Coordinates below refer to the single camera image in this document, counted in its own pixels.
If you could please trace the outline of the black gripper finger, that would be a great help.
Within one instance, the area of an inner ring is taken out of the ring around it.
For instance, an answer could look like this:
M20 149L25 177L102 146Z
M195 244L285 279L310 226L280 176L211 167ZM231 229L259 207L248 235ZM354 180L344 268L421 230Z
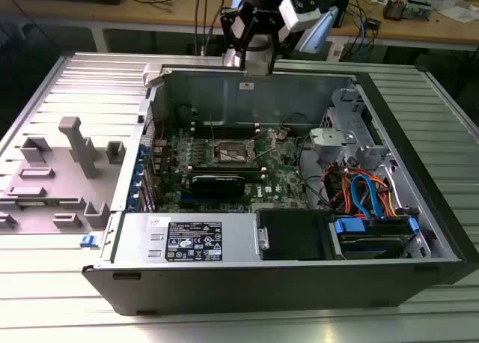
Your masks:
M281 46L279 32L283 27L284 20L282 18L270 18L268 22L265 21L261 25L260 33L268 38L269 48L271 51L268 73L272 73L275 66L276 55L279 53Z
M250 43L255 35L258 24L258 8L251 4L241 4L236 8L222 9L220 22L227 45L224 56L224 65L238 66L241 71L246 70L246 56ZM234 31L236 20L243 24L240 35Z

